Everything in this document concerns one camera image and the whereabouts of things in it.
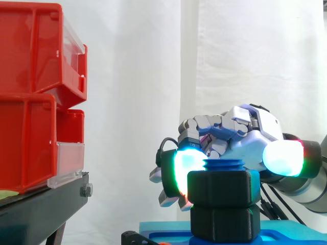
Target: red storage bin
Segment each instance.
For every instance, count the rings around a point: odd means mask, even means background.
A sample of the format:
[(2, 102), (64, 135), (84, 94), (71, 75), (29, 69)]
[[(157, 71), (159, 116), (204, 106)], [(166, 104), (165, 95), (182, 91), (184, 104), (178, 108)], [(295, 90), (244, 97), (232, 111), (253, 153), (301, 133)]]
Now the red storage bin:
[(86, 100), (87, 47), (59, 4), (0, 2), (0, 92), (49, 93), (59, 108)]
[(0, 94), (0, 197), (81, 177), (84, 112), (56, 108), (50, 94)]

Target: robotic hand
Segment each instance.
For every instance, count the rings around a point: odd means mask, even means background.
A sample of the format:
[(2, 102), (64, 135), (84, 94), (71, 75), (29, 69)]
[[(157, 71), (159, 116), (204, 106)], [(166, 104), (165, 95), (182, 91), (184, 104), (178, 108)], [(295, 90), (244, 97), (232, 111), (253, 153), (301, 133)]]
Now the robotic hand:
[[(198, 148), (209, 159), (242, 159), (246, 168), (258, 171), (266, 169), (262, 164), (266, 145), (283, 139), (278, 119), (256, 105), (234, 106), (224, 115), (195, 116), (183, 121), (178, 131), (179, 149)], [(161, 182), (161, 167), (157, 165), (150, 173), (154, 183)], [(159, 196), (162, 207), (171, 206), (177, 200), (182, 211), (192, 206), (182, 193), (173, 197), (163, 190)]]
[[(327, 164), (323, 162), (321, 166), (321, 158), (325, 161), (326, 157), (321, 155), (318, 143), (305, 141), (306, 146), (304, 146), (302, 141), (303, 148), (308, 146), (313, 153), (311, 160), (307, 161), (309, 167), (306, 171), (313, 173), (310, 177), (277, 175), (267, 170), (263, 164), (263, 152), (269, 143), (283, 139), (298, 139), (296, 136), (283, 134), (278, 119), (267, 109), (252, 104), (235, 106), (223, 115), (200, 115), (187, 119), (178, 130), (180, 135), (178, 142), (175, 143), (179, 150), (196, 148), (205, 153), (208, 159), (242, 159), (246, 168), (260, 172), (263, 183), (276, 188), (309, 210), (327, 212)], [(159, 195), (159, 203), (162, 207), (171, 206), (178, 200), (180, 209), (187, 211), (192, 206), (187, 199), (187, 194), (173, 187), (173, 178), (167, 178), (174, 174), (173, 170), (167, 170), (170, 167), (165, 167), (166, 174), (161, 175), (162, 147), (163, 145), (157, 153), (157, 167), (150, 173), (150, 180), (155, 183), (162, 181), (163, 191)], [(165, 152), (167, 153), (165, 162), (176, 152), (176, 150)]]

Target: screw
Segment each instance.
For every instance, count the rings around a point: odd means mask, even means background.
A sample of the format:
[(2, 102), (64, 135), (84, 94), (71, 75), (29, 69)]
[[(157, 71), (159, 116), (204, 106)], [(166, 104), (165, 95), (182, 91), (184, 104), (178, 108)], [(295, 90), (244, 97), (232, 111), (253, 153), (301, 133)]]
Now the screw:
[(93, 185), (90, 183), (87, 183), (83, 186), (83, 196), (85, 198), (91, 197), (93, 194)]

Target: black metal frame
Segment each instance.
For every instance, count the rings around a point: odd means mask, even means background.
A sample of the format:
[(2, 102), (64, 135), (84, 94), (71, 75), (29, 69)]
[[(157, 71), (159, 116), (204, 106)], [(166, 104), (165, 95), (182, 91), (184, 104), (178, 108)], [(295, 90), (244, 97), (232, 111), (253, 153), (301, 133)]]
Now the black metal frame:
[(43, 188), (0, 201), (0, 244), (61, 244), (65, 222), (88, 200), (81, 179), (57, 189)]

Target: glowing light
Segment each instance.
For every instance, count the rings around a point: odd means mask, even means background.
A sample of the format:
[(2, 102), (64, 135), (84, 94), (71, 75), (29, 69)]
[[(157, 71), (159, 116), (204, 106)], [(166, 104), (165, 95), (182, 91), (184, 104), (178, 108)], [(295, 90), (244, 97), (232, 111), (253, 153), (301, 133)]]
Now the glowing light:
[(188, 195), (188, 173), (205, 170), (204, 159), (208, 157), (197, 149), (177, 151), (174, 159), (174, 170), (177, 187), (183, 195)]
[(263, 152), (267, 169), (283, 176), (298, 176), (303, 167), (303, 146), (296, 140), (277, 140), (269, 143)]

